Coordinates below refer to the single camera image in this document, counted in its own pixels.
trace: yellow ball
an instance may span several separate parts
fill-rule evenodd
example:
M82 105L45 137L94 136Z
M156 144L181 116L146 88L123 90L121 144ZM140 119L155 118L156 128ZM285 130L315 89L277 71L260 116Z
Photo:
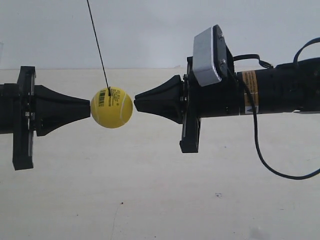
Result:
M115 129L126 124L133 112L130 96L121 88L110 87L98 91L91 100L91 115L101 126Z

